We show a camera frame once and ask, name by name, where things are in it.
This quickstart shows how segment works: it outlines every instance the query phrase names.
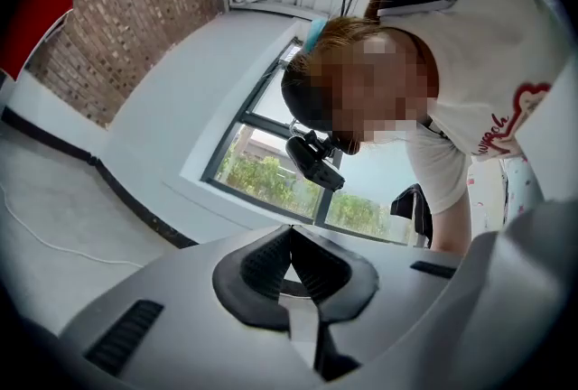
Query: woman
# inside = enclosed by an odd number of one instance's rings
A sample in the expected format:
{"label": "woman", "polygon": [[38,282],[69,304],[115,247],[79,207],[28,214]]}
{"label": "woman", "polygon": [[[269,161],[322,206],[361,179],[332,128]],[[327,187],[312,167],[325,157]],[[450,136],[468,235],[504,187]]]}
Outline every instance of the woman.
{"label": "woman", "polygon": [[370,0],[364,18],[329,20],[308,40],[285,73],[284,98],[346,153],[379,132],[407,130],[433,214],[432,249],[463,254],[470,158],[521,155],[514,133],[565,65],[570,39],[544,0],[456,0],[379,18],[380,1]]}

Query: window frame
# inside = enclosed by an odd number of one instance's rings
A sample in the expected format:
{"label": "window frame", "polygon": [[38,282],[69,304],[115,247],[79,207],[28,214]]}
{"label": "window frame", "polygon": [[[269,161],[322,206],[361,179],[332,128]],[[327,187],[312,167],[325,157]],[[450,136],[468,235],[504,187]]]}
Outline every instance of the window frame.
{"label": "window frame", "polygon": [[[316,227],[329,229],[330,231],[337,231],[343,234],[347,234],[349,236],[361,237],[364,239],[370,239],[373,241],[378,241],[387,244],[394,244],[396,246],[406,246],[406,244],[403,243],[399,243],[396,241],[388,241],[386,239],[381,239],[379,237],[373,237],[371,235],[358,233],[356,231],[351,231],[350,229],[342,227],[335,227],[333,225],[326,223],[325,220],[327,219],[327,215],[329,213],[329,208],[331,205],[331,200],[334,194],[333,191],[331,190],[322,188],[322,195],[319,198],[318,205],[313,211],[312,218],[309,218],[304,215],[300,215],[296,212],[292,212],[291,210],[277,207],[276,205],[270,204],[269,202],[259,200],[253,196],[250,196],[240,190],[236,190],[235,188],[228,186],[225,183],[221,183],[220,181],[215,179],[219,167],[223,162],[223,159],[225,158],[225,154],[227,153],[227,150],[229,149],[231,143],[233,142],[235,135],[237,134],[239,128],[242,125],[253,127],[257,130],[260,130],[270,135],[277,136],[278,138],[284,140],[288,140],[293,136],[289,129],[289,125],[282,124],[278,121],[275,121],[274,119],[263,117],[259,114],[254,113],[253,110],[255,109],[261,97],[265,94],[267,88],[269,87],[269,83],[273,80],[277,71],[285,69],[289,64],[287,61],[284,61],[284,58],[289,54],[294,45],[303,45],[303,43],[297,40],[296,38],[292,39],[283,49],[283,51],[281,51],[281,53],[279,53],[279,55],[277,55],[277,57],[273,60],[273,62],[267,67],[263,76],[256,83],[255,87],[251,90],[251,92],[241,105],[240,109],[229,123],[227,130],[225,130],[225,133],[219,140],[219,143],[217,144],[215,151],[211,155],[207,167],[205,168],[203,174],[200,177],[200,180],[210,184],[211,186],[215,187],[218,190],[224,191],[228,194],[231,194],[232,196],[235,196],[239,199],[243,199],[246,202],[256,205],[261,209],[269,210],[284,217],[293,218],[305,224],[315,225]],[[332,164],[337,169],[340,168],[342,157],[343,157],[342,151],[336,150],[333,153]]]}

